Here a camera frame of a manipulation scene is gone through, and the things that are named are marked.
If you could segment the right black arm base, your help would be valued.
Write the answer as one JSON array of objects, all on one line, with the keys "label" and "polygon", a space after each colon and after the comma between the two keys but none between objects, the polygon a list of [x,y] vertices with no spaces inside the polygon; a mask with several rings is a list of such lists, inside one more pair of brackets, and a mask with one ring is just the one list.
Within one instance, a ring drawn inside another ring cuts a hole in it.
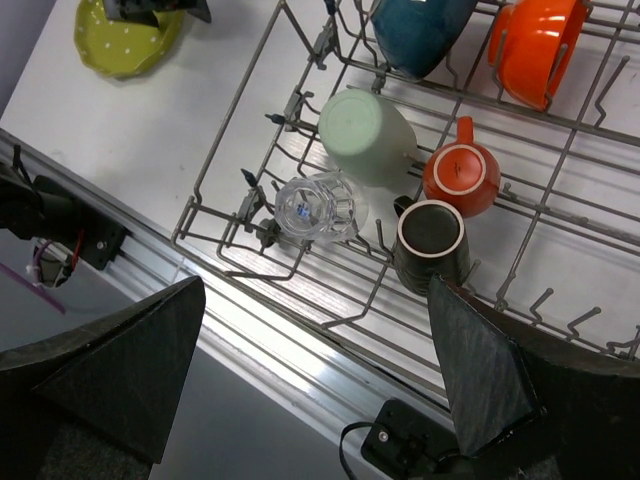
[{"label": "right black arm base", "polygon": [[350,479],[344,441],[351,432],[366,429],[362,458],[392,479],[473,479],[471,461],[460,453],[450,430],[399,399],[387,400],[373,421],[343,428],[338,446],[340,464]]}]

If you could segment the clear drinking glass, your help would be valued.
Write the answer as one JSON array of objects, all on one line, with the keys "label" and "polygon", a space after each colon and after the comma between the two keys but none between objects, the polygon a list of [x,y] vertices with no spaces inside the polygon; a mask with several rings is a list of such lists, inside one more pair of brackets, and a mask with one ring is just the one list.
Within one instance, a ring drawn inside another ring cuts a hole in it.
[{"label": "clear drinking glass", "polygon": [[303,241],[353,239],[368,213],[363,188],[340,171],[293,178],[277,192],[274,203],[274,218],[281,230]]}]

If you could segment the yellow-green dotted plate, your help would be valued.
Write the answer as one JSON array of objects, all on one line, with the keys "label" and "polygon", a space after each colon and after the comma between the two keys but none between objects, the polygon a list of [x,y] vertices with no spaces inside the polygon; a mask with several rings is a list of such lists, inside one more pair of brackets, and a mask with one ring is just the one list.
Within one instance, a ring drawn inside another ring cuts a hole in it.
[{"label": "yellow-green dotted plate", "polygon": [[109,20],[100,1],[81,1],[75,14],[74,44],[83,65],[110,78],[145,74],[168,58],[185,14],[158,13],[157,28]]}]

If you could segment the small orange mug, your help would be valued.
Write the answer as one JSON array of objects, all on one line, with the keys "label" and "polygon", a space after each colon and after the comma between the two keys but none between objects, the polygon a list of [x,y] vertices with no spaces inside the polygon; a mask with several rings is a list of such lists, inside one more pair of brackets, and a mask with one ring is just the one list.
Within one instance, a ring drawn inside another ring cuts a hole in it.
[{"label": "small orange mug", "polygon": [[422,184],[427,199],[451,204],[463,218],[478,216],[493,205],[501,185],[500,166],[495,156],[475,141],[470,116],[457,120],[456,140],[431,155]]}]

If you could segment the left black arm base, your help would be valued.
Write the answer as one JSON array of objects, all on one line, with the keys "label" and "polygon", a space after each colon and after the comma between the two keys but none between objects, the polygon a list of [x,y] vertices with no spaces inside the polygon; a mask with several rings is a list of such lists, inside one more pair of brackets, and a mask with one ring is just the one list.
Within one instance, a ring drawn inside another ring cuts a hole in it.
[{"label": "left black arm base", "polygon": [[102,270],[116,257],[127,229],[54,180],[30,178],[13,147],[1,164],[1,227],[22,240],[41,238],[62,244],[76,259]]}]

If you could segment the dark brown mug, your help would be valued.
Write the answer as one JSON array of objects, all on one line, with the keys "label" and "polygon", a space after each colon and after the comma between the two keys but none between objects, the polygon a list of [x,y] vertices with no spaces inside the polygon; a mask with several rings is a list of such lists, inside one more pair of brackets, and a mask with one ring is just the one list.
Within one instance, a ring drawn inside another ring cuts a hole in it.
[{"label": "dark brown mug", "polygon": [[467,231],[460,212],[441,200],[394,200],[398,216],[392,265],[405,288],[428,295],[434,276],[457,286],[471,271]]}]

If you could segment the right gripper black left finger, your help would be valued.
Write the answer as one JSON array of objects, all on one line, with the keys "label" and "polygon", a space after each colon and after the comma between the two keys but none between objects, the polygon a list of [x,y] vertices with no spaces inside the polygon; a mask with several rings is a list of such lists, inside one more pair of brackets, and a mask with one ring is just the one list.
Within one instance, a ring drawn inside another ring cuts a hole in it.
[{"label": "right gripper black left finger", "polygon": [[1,354],[4,479],[146,479],[161,462],[201,329],[188,277]]}]

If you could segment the blue bowl beige inside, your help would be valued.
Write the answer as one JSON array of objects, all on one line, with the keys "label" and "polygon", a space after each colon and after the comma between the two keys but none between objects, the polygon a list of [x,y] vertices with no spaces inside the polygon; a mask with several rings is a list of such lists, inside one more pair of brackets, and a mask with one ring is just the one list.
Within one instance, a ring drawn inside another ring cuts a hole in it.
[{"label": "blue bowl beige inside", "polygon": [[380,0],[370,21],[387,63],[420,80],[451,50],[477,6],[476,0]]}]

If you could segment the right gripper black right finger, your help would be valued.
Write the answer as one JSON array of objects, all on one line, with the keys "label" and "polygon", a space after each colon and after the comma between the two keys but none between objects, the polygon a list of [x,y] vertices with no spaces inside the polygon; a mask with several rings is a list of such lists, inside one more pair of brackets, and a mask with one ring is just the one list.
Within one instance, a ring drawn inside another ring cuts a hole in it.
[{"label": "right gripper black right finger", "polygon": [[638,362],[563,341],[439,276],[427,306],[459,450],[475,478],[638,478]]}]

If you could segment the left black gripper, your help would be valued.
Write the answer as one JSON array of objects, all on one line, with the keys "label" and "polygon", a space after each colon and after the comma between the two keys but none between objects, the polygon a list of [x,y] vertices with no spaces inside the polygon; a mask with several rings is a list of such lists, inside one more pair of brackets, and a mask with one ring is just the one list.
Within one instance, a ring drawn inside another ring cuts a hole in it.
[{"label": "left black gripper", "polygon": [[210,24],[211,12],[206,0],[103,0],[106,18],[145,26],[158,26],[160,13],[185,11]]}]

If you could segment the orange bowl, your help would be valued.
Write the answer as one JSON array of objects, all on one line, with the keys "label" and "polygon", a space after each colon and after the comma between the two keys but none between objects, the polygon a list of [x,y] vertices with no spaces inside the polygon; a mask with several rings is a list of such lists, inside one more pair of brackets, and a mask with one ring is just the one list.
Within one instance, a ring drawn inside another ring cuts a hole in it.
[{"label": "orange bowl", "polygon": [[547,109],[589,13],[585,1],[525,0],[501,8],[487,54],[500,86],[531,108]]}]

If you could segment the mint green cup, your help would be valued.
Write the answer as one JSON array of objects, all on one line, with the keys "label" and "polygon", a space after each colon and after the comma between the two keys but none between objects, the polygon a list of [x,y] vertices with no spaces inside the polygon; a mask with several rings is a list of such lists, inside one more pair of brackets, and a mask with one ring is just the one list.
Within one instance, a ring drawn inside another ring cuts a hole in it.
[{"label": "mint green cup", "polygon": [[386,99],[347,89],[321,110],[320,141],[334,164],[367,187],[387,187],[405,175],[418,158],[416,134]]}]

